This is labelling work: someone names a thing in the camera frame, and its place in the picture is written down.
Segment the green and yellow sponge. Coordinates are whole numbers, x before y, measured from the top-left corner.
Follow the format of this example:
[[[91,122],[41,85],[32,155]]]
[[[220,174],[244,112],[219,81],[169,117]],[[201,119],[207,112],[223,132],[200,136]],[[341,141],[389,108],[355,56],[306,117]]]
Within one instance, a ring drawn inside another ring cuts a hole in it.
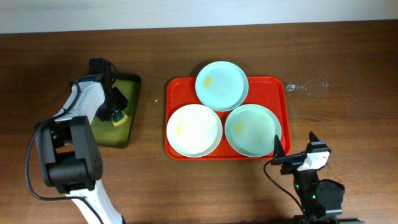
[[[112,120],[113,126],[117,127],[124,124],[129,119],[129,116],[124,111],[118,111]]]

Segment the cream white plate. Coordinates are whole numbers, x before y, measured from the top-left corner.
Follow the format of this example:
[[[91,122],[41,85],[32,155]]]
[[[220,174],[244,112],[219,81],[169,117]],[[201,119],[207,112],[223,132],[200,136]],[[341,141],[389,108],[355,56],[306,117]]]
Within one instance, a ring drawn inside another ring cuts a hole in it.
[[[185,157],[209,155],[220,144],[222,135],[220,117],[204,105],[185,105],[174,111],[167,121],[167,140],[178,154]]]

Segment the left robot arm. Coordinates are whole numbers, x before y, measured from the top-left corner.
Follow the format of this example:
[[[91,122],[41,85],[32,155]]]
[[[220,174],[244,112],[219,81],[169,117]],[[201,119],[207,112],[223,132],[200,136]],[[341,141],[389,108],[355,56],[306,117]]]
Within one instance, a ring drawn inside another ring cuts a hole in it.
[[[129,101],[114,86],[118,75],[109,60],[91,59],[88,74],[70,82],[68,100],[55,116],[36,125],[27,148],[37,148],[44,183],[60,195],[38,195],[26,170],[29,192],[43,201],[74,201],[88,223],[125,222],[103,187],[103,161],[91,128],[94,118],[114,126],[127,121],[124,109]]]

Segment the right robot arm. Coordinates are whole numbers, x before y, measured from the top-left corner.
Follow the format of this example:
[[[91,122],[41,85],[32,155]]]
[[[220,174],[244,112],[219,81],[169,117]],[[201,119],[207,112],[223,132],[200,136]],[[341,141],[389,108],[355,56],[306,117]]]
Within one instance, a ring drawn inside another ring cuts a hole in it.
[[[269,175],[267,178],[291,197],[301,210],[300,215],[293,217],[292,223],[362,223],[354,218],[338,218],[338,215],[343,213],[341,204],[345,194],[344,185],[334,180],[318,178],[317,172],[327,165],[330,154],[330,148],[313,132],[309,132],[306,149],[289,156],[285,154],[279,137],[274,137],[272,159],[266,164],[280,166],[281,175],[293,175],[298,198],[277,184]]]

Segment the black tray with green liquid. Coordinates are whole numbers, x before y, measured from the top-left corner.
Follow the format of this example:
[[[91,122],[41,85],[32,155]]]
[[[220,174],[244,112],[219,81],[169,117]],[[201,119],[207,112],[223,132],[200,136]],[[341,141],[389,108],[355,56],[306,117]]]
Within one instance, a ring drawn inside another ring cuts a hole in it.
[[[127,120],[119,126],[114,126],[112,121],[100,121],[95,116],[91,128],[99,146],[125,148],[129,144],[130,133],[134,115],[139,101],[141,91],[141,78],[131,73],[120,73],[119,78],[113,85],[127,98],[129,103],[123,110]]]

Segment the pale green plate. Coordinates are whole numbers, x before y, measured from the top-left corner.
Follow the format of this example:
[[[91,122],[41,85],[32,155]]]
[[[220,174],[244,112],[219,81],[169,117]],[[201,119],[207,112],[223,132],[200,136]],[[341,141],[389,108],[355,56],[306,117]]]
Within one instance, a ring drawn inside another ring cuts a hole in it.
[[[268,108],[246,104],[227,117],[224,132],[229,145],[246,157],[264,157],[274,151],[275,137],[282,139],[282,126]]]

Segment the light blue top plate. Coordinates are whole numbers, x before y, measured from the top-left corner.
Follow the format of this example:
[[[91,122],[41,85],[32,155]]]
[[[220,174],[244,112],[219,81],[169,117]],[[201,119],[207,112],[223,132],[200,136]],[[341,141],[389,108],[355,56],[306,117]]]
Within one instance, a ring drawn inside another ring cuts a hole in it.
[[[195,81],[195,91],[205,106],[215,111],[230,111],[246,99],[249,83],[239,66],[227,61],[217,61],[200,70]]]

